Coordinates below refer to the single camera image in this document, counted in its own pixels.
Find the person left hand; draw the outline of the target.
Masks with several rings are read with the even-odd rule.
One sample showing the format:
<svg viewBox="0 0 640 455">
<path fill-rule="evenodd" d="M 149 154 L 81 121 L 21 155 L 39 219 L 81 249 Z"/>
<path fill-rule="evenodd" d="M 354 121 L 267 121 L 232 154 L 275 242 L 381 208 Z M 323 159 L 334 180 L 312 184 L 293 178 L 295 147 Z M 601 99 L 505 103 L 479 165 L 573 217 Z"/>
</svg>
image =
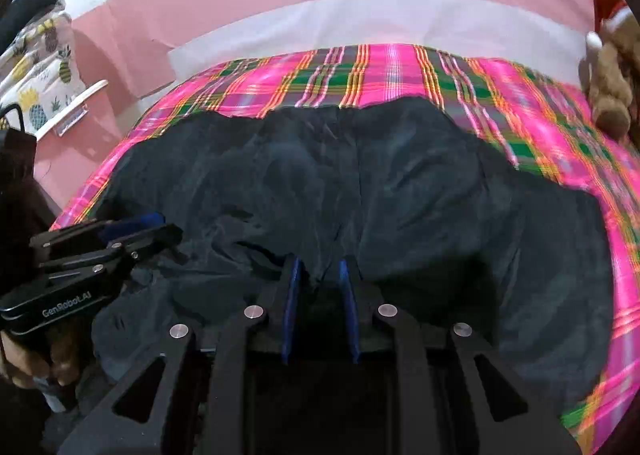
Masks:
<svg viewBox="0 0 640 455">
<path fill-rule="evenodd" d="M 65 387 L 74 383 L 79 378 L 79 373 L 75 338 L 72 334 L 53 341 L 49 360 L 46 361 L 2 331 L 1 379 L 5 383 L 21 389 L 34 389 L 36 378 L 52 377 L 60 386 Z"/>
</svg>

